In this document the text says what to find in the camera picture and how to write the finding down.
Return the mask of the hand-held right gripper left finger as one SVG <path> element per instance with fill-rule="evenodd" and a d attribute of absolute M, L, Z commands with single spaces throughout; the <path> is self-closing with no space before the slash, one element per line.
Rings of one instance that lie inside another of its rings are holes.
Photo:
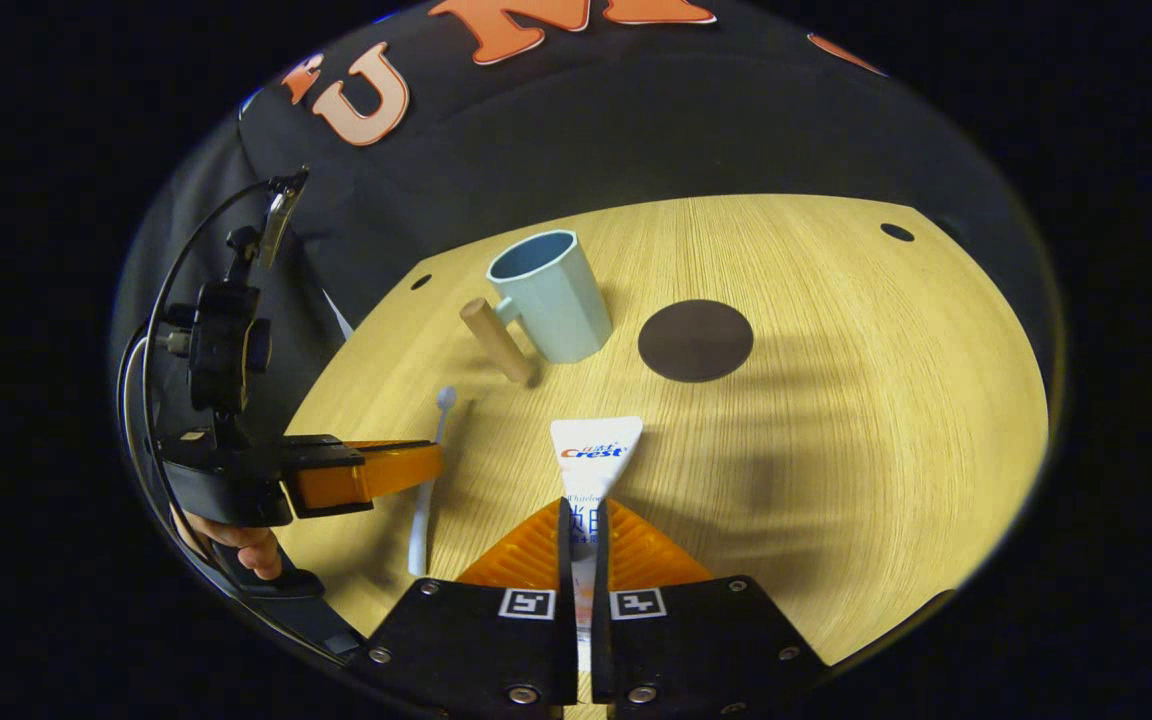
<path fill-rule="evenodd" d="M 558 498 L 480 559 L 525 579 L 420 578 L 346 665 L 410 714 L 562 714 L 579 702 L 571 506 Z"/>

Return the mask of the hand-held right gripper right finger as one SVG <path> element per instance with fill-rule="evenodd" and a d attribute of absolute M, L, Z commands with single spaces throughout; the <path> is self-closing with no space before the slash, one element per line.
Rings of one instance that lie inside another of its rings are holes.
<path fill-rule="evenodd" d="M 611 498 L 598 514 L 591 698 L 608 715 L 768 717 L 827 679 L 753 577 L 713 577 Z"/>

